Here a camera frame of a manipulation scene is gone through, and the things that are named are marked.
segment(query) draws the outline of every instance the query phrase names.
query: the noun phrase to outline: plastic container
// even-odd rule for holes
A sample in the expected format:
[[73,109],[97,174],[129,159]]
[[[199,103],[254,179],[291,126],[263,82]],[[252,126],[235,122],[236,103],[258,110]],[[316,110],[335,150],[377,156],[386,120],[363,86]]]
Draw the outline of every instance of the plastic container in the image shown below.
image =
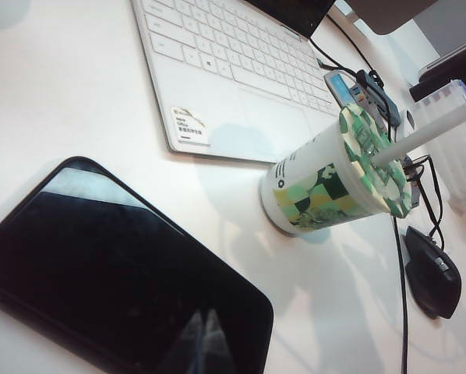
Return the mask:
[[[416,103],[410,112],[415,128],[421,129],[460,108],[466,108],[466,86],[460,80],[453,80]],[[450,205],[466,213],[466,120],[462,118],[457,124],[454,129],[427,142],[425,148],[450,192]]]
[[267,172],[260,186],[264,210],[291,234],[376,213],[406,216],[411,195],[401,164],[391,161],[379,168],[371,163],[388,146],[366,111],[346,106],[339,122]]

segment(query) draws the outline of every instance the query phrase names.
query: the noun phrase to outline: laptop keyboard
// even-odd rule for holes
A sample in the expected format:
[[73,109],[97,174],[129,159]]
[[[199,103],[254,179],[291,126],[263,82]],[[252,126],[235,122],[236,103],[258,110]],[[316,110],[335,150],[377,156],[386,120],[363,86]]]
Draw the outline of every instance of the laptop keyboard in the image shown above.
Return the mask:
[[141,0],[153,49],[319,111],[336,110],[316,56],[290,31],[224,0]]

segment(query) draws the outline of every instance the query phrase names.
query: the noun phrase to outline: straw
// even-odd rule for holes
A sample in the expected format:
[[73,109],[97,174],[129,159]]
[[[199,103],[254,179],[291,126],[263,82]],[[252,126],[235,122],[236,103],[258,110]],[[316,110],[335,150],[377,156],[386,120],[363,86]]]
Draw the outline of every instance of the straw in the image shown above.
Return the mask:
[[384,167],[391,161],[403,157],[407,152],[429,142],[437,136],[449,131],[466,121],[466,105],[462,105],[450,113],[438,118],[425,127],[413,132],[410,136],[391,144],[372,157],[376,166]]

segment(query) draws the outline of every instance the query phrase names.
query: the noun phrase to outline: black cable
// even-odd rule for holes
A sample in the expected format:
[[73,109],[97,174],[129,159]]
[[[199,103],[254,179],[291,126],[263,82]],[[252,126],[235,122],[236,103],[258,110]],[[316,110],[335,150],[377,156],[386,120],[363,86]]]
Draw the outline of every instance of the black cable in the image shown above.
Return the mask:
[[396,237],[397,261],[399,262],[399,278],[401,280],[401,298],[403,304],[403,349],[401,352],[401,372],[408,372],[408,304],[406,303],[406,280],[404,276],[403,253],[401,252],[401,241],[397,229],[397,219],[392,218],[394,226],[394,236]]
[[[436,192],[437,200],[439,202],[439,207],[440,207],[440,213],[439,216],[436,218],[436,215],[434,214],[434,210],[432,209],[432,205],[429,202],[429,198],[427,197],[427,193],[425,192],[425,189],[423,188],[422,182],[421,182],[421,176],[424,171],[424,163],[429,162],[430,166],[430,172],[432,174],[432,182],[434,184],[434,191]],[[411,170],[411,169],[416,169],[422,167],[422,173],[418,174],[416,177],[410,178],[408,180],[412,180],[417,182],[418,185],[418,190],[420,191],[422,198],[425,203],[425,207],[427,208],[427,212],[429,213],[429,218],[431,222],[434,224],[434,227],[432,230],[429,232],[429,236],[432,237],[434,233],[437,231],[437,234],[440,237],[440,248],[443,251],[444,250],[444,236],[443,232],[441,231],[441,220],[443,219],[443,199],[441,197],[441,191],[439,187],[439,182],[437,180],[437,174],[436,174],[436,169],[434,168],[434,161],[429,155],[419,157],[415,160],[412,161],[411,165],[408,165],[405,170]]]
[[[320,64],[322,67],[325,67],[329,70],[343,70],[350,74],[351,76],[356,77],[356,73],[353,72],[352,70],[344,67],[341,65],[339,62],[331,58],[324,50],[322,50],[320,47],[316,45],[316,43],[309,38],[309,41],[311,42],[312,46],[316,48],[316,50],[321,53],[323,56],[325,56],[328,60],[332,61],[336,66],[329,66],[329,65],[324,65]],[[386,113],[387,113],[387,138],[390,141],[390,109],[389,105],[387,104],[387,101],[384,100],[382,94],[378,92],[374,87],[368,85],[368,88],[370,88],[375,94],[378,95],[385,104],[386,107]],[[402,304],[403,304],[403,347],[401,350],[401,373],[402,374],[407,374],[408,373],[408,304],[406,302],[406,280],[404,276],[404,264],[403,264],[403,254],[401,251],[401,242],[399,239],[399,231],[397,229],[397,219],[396,217],[393,217],[393,226],[394,226],[394,236],[396,238],[396,247],[397,247],[397,260],[399,262],[399,274],[400,274],[400,280],[401,280],[401,298],[402,298]]]
[[330,15],[327,14],[327,18],[335,25],[335,27],[337,29],[339,29],[340,32],[342,32],[342,34],[348,39],[349,43],[352,44],[352,46],[355,48],[355,50],[359,53],[359,55],[361,56],[361,58],[363,59],[363,61],[366,63],[366,65],[368,65],[368,67],[370,68],[370,71],[368,73],[369,76],[372,77],[372,79],[376,82],[376,84],[379,85],[380,88],[383,88],[383,81],[382,79],[380,78],[379,76],[379,73],[372,67],[372,64],[370,64],[370,62],[368,61],[368,59],[365,57],[365,55],[361,52],[361,50],[359,49],[359,47],[356,45],[356,43],[351,39],[351,37],[349,37],[348,33],[346,33],[344,31],[344,29],[341,27],[341,25],[339,25],[335,19],[333,19]]
[[369,63],[368,59],[363,55],[363,53],[361,52],[361,50],[358,48],[358,46],[356,45],[356,43],[351,39],[351,37],[349,37],[348,33],[346,33],[344,31],[344,29],[341,27],[341,25],[339,25],[337,22],[335,22],[335,19],[333,19],[330,15],[327,14],[327,18],[335,25],[335,27],[337,29],[339,29],[340,32],[342,32],[342,34],[348,39],[349,43],[352,44],[352,46],[355,48],[355,50],[359,53],[359,55],[361,56],[361,58],[363,59],[364,62],[366,62],[366,65],[368,65],[368,67],[370,68],[370,70],[374,70],[374,68],[372,67],[372,64]]

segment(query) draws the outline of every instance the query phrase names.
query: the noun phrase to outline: white laptop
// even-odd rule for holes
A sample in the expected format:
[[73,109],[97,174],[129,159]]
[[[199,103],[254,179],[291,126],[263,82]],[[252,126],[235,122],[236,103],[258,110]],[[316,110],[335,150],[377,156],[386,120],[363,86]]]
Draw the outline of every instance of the white laptop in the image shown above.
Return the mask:
[[307,39],[333,2],[132,0],[170,148],[277,162],[333,123]]

